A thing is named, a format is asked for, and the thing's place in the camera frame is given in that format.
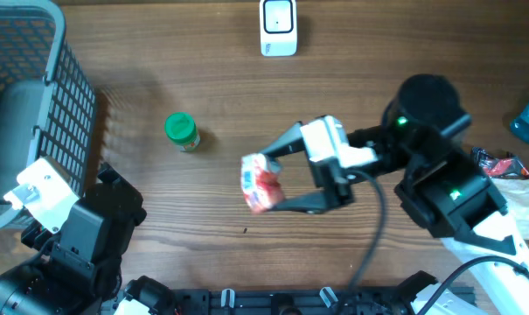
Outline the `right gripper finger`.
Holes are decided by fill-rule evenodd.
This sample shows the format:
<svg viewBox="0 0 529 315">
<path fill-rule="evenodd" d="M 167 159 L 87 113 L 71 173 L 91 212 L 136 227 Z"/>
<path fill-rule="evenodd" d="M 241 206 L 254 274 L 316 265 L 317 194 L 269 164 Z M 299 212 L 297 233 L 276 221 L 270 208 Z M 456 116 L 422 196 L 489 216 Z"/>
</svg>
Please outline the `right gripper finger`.
<svg viewBox="0 0 529 315">
<path fill-rule="evenodd" d="M 302 126 L 303 124 L 301 122 L 296 122 L 273 143 L 260 150 L 260 154 L 265 155 L 268 158 L 277 159 L 300 151 L 305 151 L 303 133 L 301 132 Z"/>
<path fill-rule="evenodd" d="M 323 214 L 331 209 L 334 193 L 321 190 L 287 198 L 272 206 L 271 212 L 298 212 L 306 214 Z"/>
</svg>

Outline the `red white packet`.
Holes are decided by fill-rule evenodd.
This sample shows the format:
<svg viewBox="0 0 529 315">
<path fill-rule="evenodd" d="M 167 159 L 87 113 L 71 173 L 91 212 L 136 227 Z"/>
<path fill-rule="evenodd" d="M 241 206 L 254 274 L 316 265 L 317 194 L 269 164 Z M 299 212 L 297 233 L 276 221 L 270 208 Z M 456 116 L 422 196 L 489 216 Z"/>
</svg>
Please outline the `red white packet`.
<svg viewBox="0 0 529 315">
<path fill-rule="evenodd" d="M 282 166 L 261 153 L 241 159 L 240 187 L 253 214 L 263 214 L 285 200 L 279 175 Z"/>
</svg>

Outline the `green lid jar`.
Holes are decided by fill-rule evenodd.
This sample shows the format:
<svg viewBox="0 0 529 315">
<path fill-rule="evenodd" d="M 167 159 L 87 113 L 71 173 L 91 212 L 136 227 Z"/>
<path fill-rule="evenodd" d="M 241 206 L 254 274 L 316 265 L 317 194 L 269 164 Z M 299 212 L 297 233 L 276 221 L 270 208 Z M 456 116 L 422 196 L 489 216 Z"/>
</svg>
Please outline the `green lid jar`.
<svg viewBox="0 0 529 315">
<path fill-rule="evenodd" d="M 198 127 L 186 112 L 169 115 L 164 124 L 164 131 L 181 151 L 193 151 L 200 142 Z"/>
</svg>

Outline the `black red snack packet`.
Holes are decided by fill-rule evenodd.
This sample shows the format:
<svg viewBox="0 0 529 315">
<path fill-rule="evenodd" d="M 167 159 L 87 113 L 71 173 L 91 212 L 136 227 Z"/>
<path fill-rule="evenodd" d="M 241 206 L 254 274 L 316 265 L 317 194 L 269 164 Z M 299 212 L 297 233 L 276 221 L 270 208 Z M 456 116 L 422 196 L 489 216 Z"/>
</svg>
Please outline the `black red snack packet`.
<svg viewBox="0 0 529 315">
<path fill-rule="evenodd" d="M 473 147 L 470 151 L 470 157 L 491 178 L 514 177 L 529 179 L 529 171 L 523 162 L 511 152 L 507 152 L 505 157 L 498 158 L 492 156 L 483 148 Z"/>
</svg>

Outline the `beige PanTree snack pouch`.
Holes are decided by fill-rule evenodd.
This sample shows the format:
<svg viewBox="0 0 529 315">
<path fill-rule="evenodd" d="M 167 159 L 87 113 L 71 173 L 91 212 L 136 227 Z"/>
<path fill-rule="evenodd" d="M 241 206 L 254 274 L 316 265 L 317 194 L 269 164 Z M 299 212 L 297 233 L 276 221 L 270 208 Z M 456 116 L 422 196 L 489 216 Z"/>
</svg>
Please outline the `beige PanTree snack pouch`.
<svg viewBox="0 0 529 315">
<path fill-rule="evenodd" d="M 494 178 L 492 181 L 513 212 L 519 232 L 529 241 L 529 179 Z"/>
</svg>

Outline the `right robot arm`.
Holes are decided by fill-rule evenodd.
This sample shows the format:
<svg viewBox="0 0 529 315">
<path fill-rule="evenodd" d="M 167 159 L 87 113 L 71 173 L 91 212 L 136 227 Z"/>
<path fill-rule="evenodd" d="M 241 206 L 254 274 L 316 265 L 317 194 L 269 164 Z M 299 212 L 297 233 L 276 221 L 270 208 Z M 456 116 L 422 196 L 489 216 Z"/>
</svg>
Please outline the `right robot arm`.
<svg viewBox="0 0 529 315">
<path fill-rule="evenodd" d="M 268 206 L 271 212 L 324 214 L 354 201 L 352 188 L 392 172 L 402 209 L 470 271 L 497 309 L 529 314 L 529 249 L 505 197 L 462 149 L 470 115 L 443 76 L 406 79 L 378 126 L 347 132 L 331 115 L 297 122 L 261 150 L 265 163 L 303 152 L 312 193 Z"/>
</svg>

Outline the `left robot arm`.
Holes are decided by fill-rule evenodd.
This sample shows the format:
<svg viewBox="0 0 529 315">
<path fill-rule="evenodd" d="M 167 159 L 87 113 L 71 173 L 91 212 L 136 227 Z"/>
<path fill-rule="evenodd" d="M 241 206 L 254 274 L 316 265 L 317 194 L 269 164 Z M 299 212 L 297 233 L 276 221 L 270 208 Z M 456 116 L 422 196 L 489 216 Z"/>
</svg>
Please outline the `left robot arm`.
<svg viewBox="0 0 529 315">
<path fill-rule="evenodd" d="M 38 252 L 0 275 L 0 314 L 177 314 L 174 293 L 141 276 L 122 283 L 122 256 L 146 218 L 142 195 L 110 164 L 78 196 L 57 162 L 42 157 L 17 175 L 3 197 L 33 223 L 21 241 Z"/>
</svg>

